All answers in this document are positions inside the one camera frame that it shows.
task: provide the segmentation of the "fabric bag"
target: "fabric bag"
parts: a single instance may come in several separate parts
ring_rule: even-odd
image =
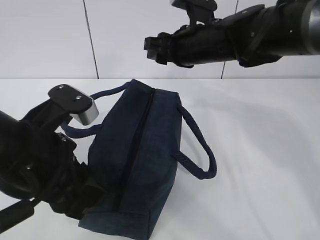
[[[133,79],[121,87],[92,95],[93,99],[123,91],[102,124],[88,129],[61,127],[70,138],[95,135],[89,148],[89,174],[106,198],[87,210],[79,226],[136,240],[151,236],[173,187],[178,162],[196,178],[217,174],[213,152],[179,94],[154,89]],[[180,151],[182,118],[209,157],[203,171]]]

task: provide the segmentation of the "black zipper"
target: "black zipper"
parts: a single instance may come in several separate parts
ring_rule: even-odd
[[[149,112],[151,109],[152,102],[154,100],[155,91],[156,90],[154,88],[152,88],[149,99],[148,99],[148,103],[145,107],[145,110],[144,110],[143,115],[141,117],[141,120],[138,124],[138,127],[133,135],[132,142],[130,145],[130,150],[128,152],[128,156],[126,159],[126,165],[124,167],[121,179],[119,181],[118,192],[116,193],[116,195],[114,197],[113,206],[112,206],[113,212],[117,212],[119,210],[121,200],[124,196],[126,186],[128,184],[128,179],[130,177],[135,160],[137,158],[137,153],[138,153],[139,146],[141,143],[141,138],[142,138],[142,135],[143,135],[143,132],[145,129],[145,125],[146,125],[146,122],[148,119],[148,115],[149,115]]]

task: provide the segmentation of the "bag handle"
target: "bag handle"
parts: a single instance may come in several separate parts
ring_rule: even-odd
[[[129,84],[130,82],[128,81],[122,86],[119,86],[110,90],[97,92],[91,95],[91,97],[93,98],[93,100],[97,100],[101,97],[118,94],[123,90],[125,90],[129,86]],[[92,135],[96,135],[102,127],[101,124],[97,124],[85,129],[74,128],[68,125],[72,119],[73,118],[69,116],[68,119],[60,125],[60,127],[64,130],[65,134],[72,139],[83,139]]]
[[[179,150],[173,154],[173,157],[196,178],[200,180],[214,178],[217,175],[217,163],[212,150],[206,143],[206,140],[202,135],[201,130],[199,129],[196,121],[191,116],[191,114],[181,104],[178,104],[177,110],[181,113],[186,124],[189,126],[189,128],[195,135],[196,139],[198,140],[198,142],[201,144],[206,154],[208,155],[209,170],[204,171],[203,169],[198,167],[190,158],[188,158]]]

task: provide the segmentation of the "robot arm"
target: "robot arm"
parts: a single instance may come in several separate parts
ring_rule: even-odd
[[[41,201],[80,220],[105,194],[74,156],[77,145],[55,133],[70,116],[90,124],[99,114],[94,100],[66,84],[48,94],[20,121],[0,111],[0,191],[21,200],[0,211],[0,233],[31,217]]]
[[[215,18],[214,0],[171,0],[187,11],[189,25],[145,39],[147,58],[179,67],[237,60],[243,67],[283,56],[320,55],[320,0],[278,0]]]

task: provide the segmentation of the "white table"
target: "white table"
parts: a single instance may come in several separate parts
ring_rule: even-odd
[[[0,110],[16,119],[61,83],[92,94],[126,80],[1,80]],[[153,240],[307,240],[320,236],[319,79],[144,80],[180,93],[212,147],[218,175],[197,180],[179,166]],[[101,122],[119,95],[97,101]],[[86,161],[92,138],[77,140]],[[181,149],[208,159],[183,125]],[[0,194],[0,209],[16,200]],[[46,203],[2,240],[124,240],[77,227]]]

